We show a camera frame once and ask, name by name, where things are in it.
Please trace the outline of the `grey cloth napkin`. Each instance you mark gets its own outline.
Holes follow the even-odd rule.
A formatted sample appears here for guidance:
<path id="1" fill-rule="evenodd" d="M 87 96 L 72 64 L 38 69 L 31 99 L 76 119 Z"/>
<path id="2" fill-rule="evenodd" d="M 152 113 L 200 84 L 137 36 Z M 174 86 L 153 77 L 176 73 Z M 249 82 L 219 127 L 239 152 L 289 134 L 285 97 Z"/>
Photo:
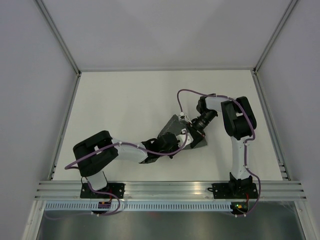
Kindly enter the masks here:
<path id="1" fill-rule="evenodd" d="M 195 126 L 199 131 L 204 131 L 204 126 L 203 125 L 198 125 L 195 122 Z M 166 133 L 171 133 L 171 134 L 175 134 L 175 136 L 177 136 L 182 129 L 187 129 L 187 124 L 183 124 L 182 122 L 180 122 L 178 120 L 178 115 L 174 114 L 170 120 L 166 123 L 166 125 L 162 128 L 162 130 L 160 131 L 160 133 L 158 134 L 157 137 L 160 137 Z"/>

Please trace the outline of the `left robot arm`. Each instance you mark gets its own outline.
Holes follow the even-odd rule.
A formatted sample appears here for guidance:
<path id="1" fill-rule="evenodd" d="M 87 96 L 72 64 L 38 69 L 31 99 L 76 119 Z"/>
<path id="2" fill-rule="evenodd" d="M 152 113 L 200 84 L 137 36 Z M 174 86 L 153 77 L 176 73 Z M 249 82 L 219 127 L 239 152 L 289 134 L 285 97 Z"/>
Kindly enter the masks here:
<path id="1" fill-rule="evenodd" d="M 172 158 L 183 145 L 184 142 L 170 132 L 139 143 L 130 143 L 117 140 L 103 130 L 73 147 L 75 162 L 66 169 L 77 166 L 80 175 L 91 186 L 92 193 L 98 198 L 104 198 L 109 193 L 108 180 L 104 173 L 108 164 L 115 160 L 151 164 L 160 157 Z"/>

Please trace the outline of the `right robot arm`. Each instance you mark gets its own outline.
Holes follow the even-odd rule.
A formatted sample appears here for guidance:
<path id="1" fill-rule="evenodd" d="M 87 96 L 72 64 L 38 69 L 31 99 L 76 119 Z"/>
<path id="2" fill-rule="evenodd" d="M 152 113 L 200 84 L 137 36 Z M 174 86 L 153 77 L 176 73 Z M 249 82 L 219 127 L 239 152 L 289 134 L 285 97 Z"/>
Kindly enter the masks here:
<path id="1" fill-rule="evenodd" d="M 235 100 L 226 97 L 201 96 L 196 110 L 200 116 L 187 124 L 193 138 L 190 148 L 200 148 L 207 142 L 205 128 L 222 113 L 225 132 L 232 144 L 232 167 L 227 183 L 213 183 L 207 190 L 214 199 L 257 199 L 258 189 L 248 168 L 248 145 L 255 138 L 257 121 L 245 96 Z"/>

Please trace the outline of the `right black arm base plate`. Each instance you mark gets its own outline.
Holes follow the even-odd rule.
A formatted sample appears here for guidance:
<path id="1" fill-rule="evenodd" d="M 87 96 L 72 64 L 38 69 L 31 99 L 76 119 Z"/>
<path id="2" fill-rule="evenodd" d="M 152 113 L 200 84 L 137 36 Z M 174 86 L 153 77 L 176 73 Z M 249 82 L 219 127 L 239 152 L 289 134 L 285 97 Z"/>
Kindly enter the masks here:
<path id="1" fill-rule="evenodd" d="M 213 183 L 211 192 L 214 199 L 257 199 L 258 190 L 255 183 L 250 186 L 231 188 L 228 183 Z"/>

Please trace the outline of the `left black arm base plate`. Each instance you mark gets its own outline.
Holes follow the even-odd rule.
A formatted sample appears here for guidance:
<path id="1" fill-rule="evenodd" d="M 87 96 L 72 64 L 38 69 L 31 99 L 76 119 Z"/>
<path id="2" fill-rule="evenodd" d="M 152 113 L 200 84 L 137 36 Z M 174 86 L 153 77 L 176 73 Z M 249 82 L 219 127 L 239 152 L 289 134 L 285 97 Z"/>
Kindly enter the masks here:
<path id="1" fill-rule="evenodd" d="M 102 188 L 98 190 L 98 192 L 102 193 L 96 193 L 93 192 L 88 183 L 83 183 L 81 186 L 81 191 L 80 191 L 80 198 L 81 199 L 109 199 L 109 198 L 114 198 L 113 196 L 106 194 L 110 193 L 115 196 L 117 196 L 119 199 L 123 199 L 124 193 L 125 193 L 125 184 L 124 183 L 109 183 L 107 187 Z"/>

